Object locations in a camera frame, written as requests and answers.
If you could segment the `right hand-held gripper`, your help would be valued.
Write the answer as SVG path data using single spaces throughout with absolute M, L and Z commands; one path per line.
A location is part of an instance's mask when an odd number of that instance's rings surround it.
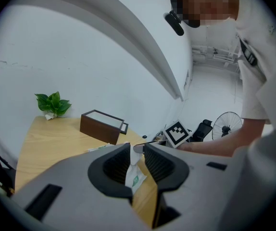
M 180 120 L 175 121 L 170 124 L 167 128 L 163 130 L 164 135 L 169 141 L 172 148 L 177 148 L 179 145 L 184 143 L 190 138 L 190 132 L 186 127 L 181 123 Z M 145 144 L 137 144 L 133 147 L 135 153 L 144 154 Z

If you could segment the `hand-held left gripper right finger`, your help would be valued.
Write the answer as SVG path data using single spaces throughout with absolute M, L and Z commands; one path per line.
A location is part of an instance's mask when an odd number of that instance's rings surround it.
M 158 149 L 144 145 L 145 165 L 158 187 L 158 194 L 177 190 L 189 176 L 189 167 L 181 159 Z

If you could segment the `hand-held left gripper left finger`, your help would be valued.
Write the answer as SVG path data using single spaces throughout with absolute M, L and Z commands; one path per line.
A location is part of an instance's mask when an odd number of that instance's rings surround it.
M 132 190 L 125 186 L 129 166 L 130 143 L 120 144 L 90 164 L 88 178 L 93 186 L 104 195 L 124 198 L 132 203 Z

